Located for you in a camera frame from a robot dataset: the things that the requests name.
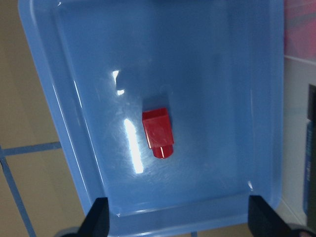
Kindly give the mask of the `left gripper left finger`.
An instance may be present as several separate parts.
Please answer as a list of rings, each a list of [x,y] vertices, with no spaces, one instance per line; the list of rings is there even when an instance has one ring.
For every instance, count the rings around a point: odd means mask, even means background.
[[[109,204],[106,197],[97,198],[80,226],[78,237],[107,237],[110,230]]]

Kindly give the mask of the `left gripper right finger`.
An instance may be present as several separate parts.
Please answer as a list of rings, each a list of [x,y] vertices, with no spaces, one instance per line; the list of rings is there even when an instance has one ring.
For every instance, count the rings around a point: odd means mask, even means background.
[[[254,237],[301,236],[301,230],[291,229],[261,196],[249,196],[248,227]]]

